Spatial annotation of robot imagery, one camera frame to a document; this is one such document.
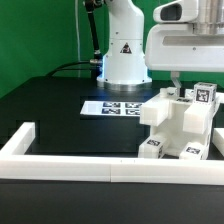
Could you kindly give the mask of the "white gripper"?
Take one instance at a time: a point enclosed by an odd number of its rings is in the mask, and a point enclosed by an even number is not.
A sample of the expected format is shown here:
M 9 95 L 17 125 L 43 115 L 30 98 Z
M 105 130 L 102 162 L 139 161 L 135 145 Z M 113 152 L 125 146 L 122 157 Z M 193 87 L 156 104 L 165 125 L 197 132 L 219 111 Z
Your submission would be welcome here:
M 179 72 L 224 72 L 224 36 L 195 35 L 192 24 L 155 25 L 148 33 L 145 63 L 150 70 L 172 71 L 177 95 L 183 97 Z

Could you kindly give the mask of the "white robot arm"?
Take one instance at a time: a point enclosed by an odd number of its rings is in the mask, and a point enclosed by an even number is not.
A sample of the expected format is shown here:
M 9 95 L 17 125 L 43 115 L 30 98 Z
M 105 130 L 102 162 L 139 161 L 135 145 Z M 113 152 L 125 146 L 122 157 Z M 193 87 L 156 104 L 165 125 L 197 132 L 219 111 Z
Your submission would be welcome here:
M 224 0 L 172 0 L 153 11 L 143 36 L 144 15 L 132 0 L 106 0 L 109 49 L 100 87 L 135 91 L 149 85 L 149 70 L 169 71 L 174 83 L 187 72 L 224 72 Z

